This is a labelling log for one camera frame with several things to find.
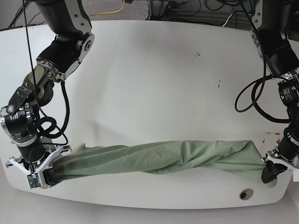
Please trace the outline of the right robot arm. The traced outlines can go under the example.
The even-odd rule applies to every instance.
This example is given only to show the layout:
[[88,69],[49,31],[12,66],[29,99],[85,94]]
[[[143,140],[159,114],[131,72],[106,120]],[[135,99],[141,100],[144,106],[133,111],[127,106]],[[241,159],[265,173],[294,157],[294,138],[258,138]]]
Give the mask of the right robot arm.
[[[55,38],[0,111],[0,125],[21,154],[11,157],[6,166],[18,168],[30,189],[47,188],[53,161],[71,149],[68,143],[53,143],[65,135],[70,118],[65,81],[82,63],[95,39],[81,1],[37,0],[36,5]],[[61,85],[66,107],[62,127],[42,111],[52,100],[56,83]]]

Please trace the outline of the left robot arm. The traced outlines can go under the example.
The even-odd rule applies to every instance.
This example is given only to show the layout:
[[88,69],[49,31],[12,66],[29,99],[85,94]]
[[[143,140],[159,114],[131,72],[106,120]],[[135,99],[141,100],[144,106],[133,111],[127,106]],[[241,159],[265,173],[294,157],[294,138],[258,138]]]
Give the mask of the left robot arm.
[[[286,124],[283,137],[275,149],[262,159],[265,167],[261,180],[264,184],[277,179],[286,170],[297,170],[293,161],[299,155],[299,59],[288,40],[288,23],[294,16],[297,0],[256,0],[251,17],[260,55],[269,75],[255,82],[251,100],[254,108],[273,123]],[[279,79],[278,93],[286,107],[288,118],[277,119],[257,104],[257,89],[270,79]]]

